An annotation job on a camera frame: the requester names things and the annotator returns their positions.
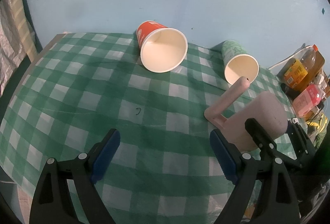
paper cup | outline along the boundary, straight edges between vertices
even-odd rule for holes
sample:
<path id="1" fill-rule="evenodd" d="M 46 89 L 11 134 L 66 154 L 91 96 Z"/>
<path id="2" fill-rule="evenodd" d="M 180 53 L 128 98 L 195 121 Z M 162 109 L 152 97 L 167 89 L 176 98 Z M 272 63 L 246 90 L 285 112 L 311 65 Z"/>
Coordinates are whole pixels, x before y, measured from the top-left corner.
<path id="1" fill-rule="evenodd" d="M 222 45 L 222 57 L 225 78 L 230 84 L 234 84 L 242 76 L 247 77 L 251 83 L 258 76 L 258 62 L 253 56 L 248 55 L 238 42 L 225 41 Z"/>
<path id="2" fill-rule="evenodd" d="M 146 21 L 138 27 L 136 36 L 142 64 L 152 72 L 167 72 L 176 68 L 187 54 L 187 39 L 177 29 Z"/>

tablecloth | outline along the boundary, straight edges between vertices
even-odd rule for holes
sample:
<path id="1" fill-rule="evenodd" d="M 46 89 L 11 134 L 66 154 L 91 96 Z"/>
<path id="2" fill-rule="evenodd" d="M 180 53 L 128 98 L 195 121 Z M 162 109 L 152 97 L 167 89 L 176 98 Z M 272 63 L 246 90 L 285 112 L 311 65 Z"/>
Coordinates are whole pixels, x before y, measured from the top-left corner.
<path id="1" fill-rule="evenodd" d="M 96 189 L 118 224 L 213 223 L 234 188 L 209 145 L 214 126 L 203 115 L 230 86 L 222 54 L 189 44 L 180 66 L 152 73 L 139 53 L 134 35 L 66 34 L 13 97 L 0 125 L 0 164 L 33 195 L 48 158 L 73 159 L 116 128 L 121 144 Z M 276 76 L 261 67 L 224 116 L 262 91 L 295 117 Z M 295 158 L 286 134 L 276 143 Z M 69 187 L 87 222 L 71 181 Z"/>

black cable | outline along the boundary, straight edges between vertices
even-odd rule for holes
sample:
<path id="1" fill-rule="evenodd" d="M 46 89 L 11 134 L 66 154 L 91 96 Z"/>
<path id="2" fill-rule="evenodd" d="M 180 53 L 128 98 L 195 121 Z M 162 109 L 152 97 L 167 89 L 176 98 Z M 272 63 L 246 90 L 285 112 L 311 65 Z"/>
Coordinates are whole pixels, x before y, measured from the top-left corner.
<path id="1" fill-rule="evenodd" d="M 313 117 L 313 119 L 311 119 L 310 121 L 308 120 L 310 123 L 308 124 L 307 128 L 310 126 L 311 122 L 315 119 L 315 117 L 316 117 L 317 115 L 319 115 L 319 113 L 321 112 L 321 110 L 322 110 L 322 109 L 319 110 L 319 112 Z"/>

green checkered tablecloth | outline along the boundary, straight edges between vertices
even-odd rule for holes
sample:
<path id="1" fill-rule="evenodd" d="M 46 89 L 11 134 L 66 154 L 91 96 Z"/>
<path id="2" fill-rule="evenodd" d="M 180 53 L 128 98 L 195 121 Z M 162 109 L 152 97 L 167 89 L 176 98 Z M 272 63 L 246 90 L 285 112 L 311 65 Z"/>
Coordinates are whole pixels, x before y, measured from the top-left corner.
<path id="1" fill-rule="evenodd" d="M 139 53 L 134 35 L 65 35 L 13 97 L 0 126 L 0 164 L 33 195 L 48 158 L 73 159 L 116 128 L 121 144 L 96 189 L 118 224 L 213 223 L 234 188 L 209 145 L 214 126 L 203 115 L 229 88 L 222 55 L 189 44 L 180 66 L 152 73 Z M 224 116 L 262 91 L 295 117 L 277 78 L 263 68 Z M 286 134 L 276 143 L 295 157 Z"/>

yellow label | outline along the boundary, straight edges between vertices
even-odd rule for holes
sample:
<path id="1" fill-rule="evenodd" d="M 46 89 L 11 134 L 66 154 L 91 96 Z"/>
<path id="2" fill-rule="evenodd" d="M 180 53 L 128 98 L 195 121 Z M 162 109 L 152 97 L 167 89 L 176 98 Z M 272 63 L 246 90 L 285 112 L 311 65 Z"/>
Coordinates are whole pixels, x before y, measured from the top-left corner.
<path id="1" fill-rule="evenodd" d="M 284 79 L 291 88 L 294 88 L 303 80 L 303 78 L 305 78 L 307 74 L 308 72 L 305 70 L 303 64 L 301 64 L 299 60 L 296 60 L 284 74 Z"/>

